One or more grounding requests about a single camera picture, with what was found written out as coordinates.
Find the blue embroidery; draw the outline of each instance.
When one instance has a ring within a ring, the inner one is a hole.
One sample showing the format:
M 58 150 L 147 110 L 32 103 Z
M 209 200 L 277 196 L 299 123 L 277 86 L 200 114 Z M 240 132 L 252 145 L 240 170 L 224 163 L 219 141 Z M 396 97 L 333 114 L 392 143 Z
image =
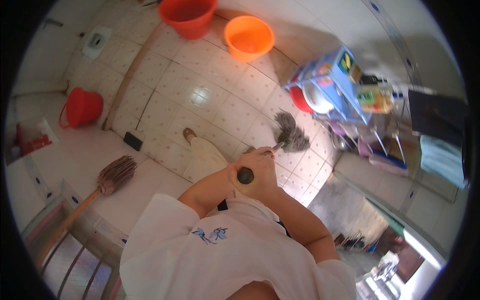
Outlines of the blue embroidery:
M 212 233 L 210 233 L 210 237 L 209 239 L 215 237 L 215 240 L 217 240 L 218 238 L 220 238 L 221 240 L 224 240 L 226 239 L 227 237 L 225 236 L 225 230 L 227 230 L 228 228 L 217 228 L 215 229 Z
M 192 231 L 192 233 L 193 233 L 194 235 L 200 237 L 200 238 L 205 242 L 205 244 L 207 244 L 207 245 L 208 245 L 208 243 L 216 244 L 216 243 L 212 242 L 211 240 L 209 240 L 209 239 L 207 239 L 207 238 L 205 237 L 205 232 L 204 232 L 201 228 L 197 228 L 197 230 L 196 230 L 196 231 Z

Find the red bowl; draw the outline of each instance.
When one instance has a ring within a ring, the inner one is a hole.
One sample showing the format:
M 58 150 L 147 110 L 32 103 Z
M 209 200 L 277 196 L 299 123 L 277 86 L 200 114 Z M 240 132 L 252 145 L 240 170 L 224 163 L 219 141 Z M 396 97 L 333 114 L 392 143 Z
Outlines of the red bowl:
M 305 97 L 303 97 L 303 92 L 298 86 L 293 86 L 290 88 L 290 97 L 292 98 L 293 104 L 298 107 L 301 111 L 313 113 L 313 109 L 308 106 Z

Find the straw broom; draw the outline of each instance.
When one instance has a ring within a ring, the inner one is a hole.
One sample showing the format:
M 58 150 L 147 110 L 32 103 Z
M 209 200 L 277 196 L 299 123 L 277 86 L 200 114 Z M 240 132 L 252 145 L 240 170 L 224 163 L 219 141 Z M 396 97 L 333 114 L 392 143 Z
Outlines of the straw broom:
M 88 206 L 88 204 L 94 200 L 98 195 L 108 195 L 132 179 L 135 169 L 137 168 L 137 162 L 133 157 L 124 155 L 115 160 L 108 166 L 106 166 L 98 175 L 97 188 L 74 210 L 74 212 L 66 218 L 55 233 L 46 242 L 42 248 L 40 255 L 37 257 L 36 266 L 38 270 L 41 269 L 42 262 L 52 248 L 53 244 L 60 238 L 63 231 L 68 229 L 70 225 L 75 221 L 77 216 Z

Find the blue shelf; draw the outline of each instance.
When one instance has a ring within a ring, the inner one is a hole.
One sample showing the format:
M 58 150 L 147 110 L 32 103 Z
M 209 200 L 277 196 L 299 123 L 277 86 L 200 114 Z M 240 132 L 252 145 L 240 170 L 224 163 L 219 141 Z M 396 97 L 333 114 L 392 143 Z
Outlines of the blue shelf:
M 360 104 L 356 99 L 358 85 L 353 84 L 338 66 L 345 52 L 356 62 L 350 50 L 342 46 L 316 60 L 311 60 L 305 65 L 299 66 L 283 88 L 289 90 L 295 85 L 302 88 L 304 84 L 311 82 L 335 108 L 334 111 L 327 114 L 329 118 L 368 124 L 372 113 L 361 110 Z M 320 68 L 326 63 L 331 65 L 328 74 L 317 75 L 317 72 L 319 72 Z M 330 85 L 325 84 L 325 78 L 330 78 L 333 82 Z

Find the orange bucket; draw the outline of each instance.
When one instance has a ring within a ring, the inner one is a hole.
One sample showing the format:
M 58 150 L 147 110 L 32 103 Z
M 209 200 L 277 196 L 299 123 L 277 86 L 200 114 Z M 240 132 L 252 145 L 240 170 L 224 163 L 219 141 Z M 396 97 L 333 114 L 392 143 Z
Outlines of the orange bucket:
M 230 55 L 249 62 L 266 54 L 273 47 L 272 29 L 259 18 L 241 16 L 230 20 L 224 30 Z
M 67 108 L 68 125 L 61 123 L 61 116 L 65 107 Z M 98 119 L 102 114 L 102 109 L 102 96 L 95 92 L 86 92 L 81 87 L 76 87 L 70 92 L 70 95 L 68 95 L 67 103 L 65 103 L 61 110 L 59 125 L 64 129 L 85 125 Z
M 206 35 L 212 25 L 217 0 L 163 0 L 158 6 L 162 20 L 185 39 Z

